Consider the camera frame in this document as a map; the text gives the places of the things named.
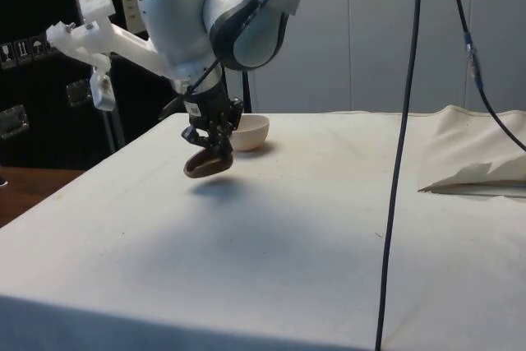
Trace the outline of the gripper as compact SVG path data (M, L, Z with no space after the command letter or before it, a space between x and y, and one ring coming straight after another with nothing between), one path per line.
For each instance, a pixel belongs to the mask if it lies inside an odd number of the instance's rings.
M189 125L181 137L191 145L205 150L214 147L215 152L222 158L232 155L231 135L238 129L244 110L244 103L239 98L229 101L224 84L219 81L212 88L201 93L194 93L183 100L189 115ZM214 122L209 136L199 134L196 127L207 127Z

